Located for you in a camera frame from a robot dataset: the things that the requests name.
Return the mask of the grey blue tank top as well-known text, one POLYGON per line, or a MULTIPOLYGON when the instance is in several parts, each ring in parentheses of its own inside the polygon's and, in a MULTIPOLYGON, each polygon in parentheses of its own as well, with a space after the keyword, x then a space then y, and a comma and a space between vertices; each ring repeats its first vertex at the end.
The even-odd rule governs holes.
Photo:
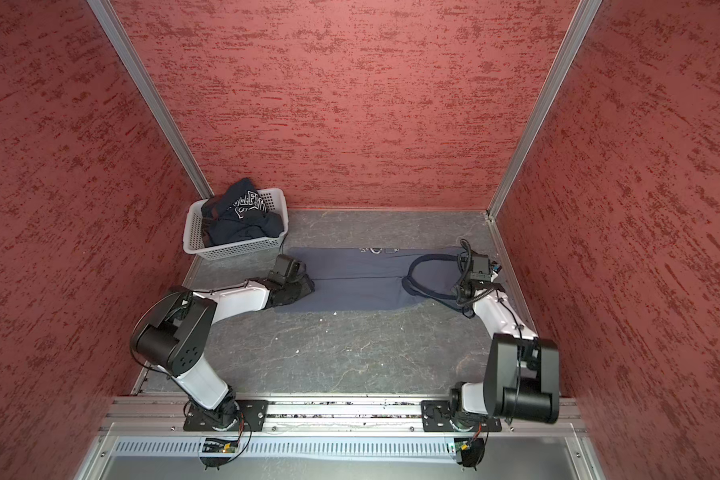
POLYGON ((288 254, 306 265, 315 284, 308 296, 278 310, 284 313, 391 311, 425 300, 408 293, 403 278, 411 264, 424 255, 450 257, 457 247, 444 249, 293 248, 288 254))

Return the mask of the dark navy tank top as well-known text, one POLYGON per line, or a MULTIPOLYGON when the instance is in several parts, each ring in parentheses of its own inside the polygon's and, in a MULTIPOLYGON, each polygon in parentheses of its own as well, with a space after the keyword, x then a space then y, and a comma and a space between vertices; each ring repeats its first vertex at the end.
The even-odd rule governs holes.
POLYGON ((282 217, 267 206, 250 178, 237 181, 223 195, 205 201, 201 215, 206 247, 277 238, 285 231, 282 217))

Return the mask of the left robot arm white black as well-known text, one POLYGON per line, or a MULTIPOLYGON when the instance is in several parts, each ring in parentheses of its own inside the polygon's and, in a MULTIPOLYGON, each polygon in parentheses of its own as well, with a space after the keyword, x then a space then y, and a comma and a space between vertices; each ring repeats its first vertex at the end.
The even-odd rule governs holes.
POLYGON ((251 279, 216 291, 177 287, 139 319, 129 350, 179 386, 188 397, 192 418, 206 429, 239 429, 243 414, 233 389, 204 354, 212 327, 241 314, 291 305, 314 291, 306 275, 282 283, 251 279))

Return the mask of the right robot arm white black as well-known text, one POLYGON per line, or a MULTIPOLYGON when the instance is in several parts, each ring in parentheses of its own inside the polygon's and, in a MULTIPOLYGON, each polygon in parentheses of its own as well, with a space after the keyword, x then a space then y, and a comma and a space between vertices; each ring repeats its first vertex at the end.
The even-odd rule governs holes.
POLYGON ((456 303, 474 314, 491 337, 480 382, 459 383, 450 394, 450 422, 457 431, 480 432, 494 419, 554 424, 559 418, 559 350, 529 327, 501 285, 462 280, 456 303))

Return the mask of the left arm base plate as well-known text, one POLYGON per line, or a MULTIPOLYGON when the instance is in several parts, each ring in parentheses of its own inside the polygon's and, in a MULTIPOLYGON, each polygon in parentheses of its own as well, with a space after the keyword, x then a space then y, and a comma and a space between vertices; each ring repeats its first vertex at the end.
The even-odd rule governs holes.
POLYGON ((209 412, 188 401, 184 408, 185 432, 238 432, 246 427, 260 432, 266 419, 269 402, 266 400, 237 400, 231 414, 209 412))

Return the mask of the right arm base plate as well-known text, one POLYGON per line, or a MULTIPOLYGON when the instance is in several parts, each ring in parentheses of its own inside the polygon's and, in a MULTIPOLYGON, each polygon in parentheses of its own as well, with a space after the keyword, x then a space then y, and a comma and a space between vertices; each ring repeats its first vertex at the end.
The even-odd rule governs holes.
POLYGON ((450 401, 425 400, 420 406, 425 432, 454 432, 466 435, 478 431, 481 433, 502 431, 499 419, 460 410, 450 401))

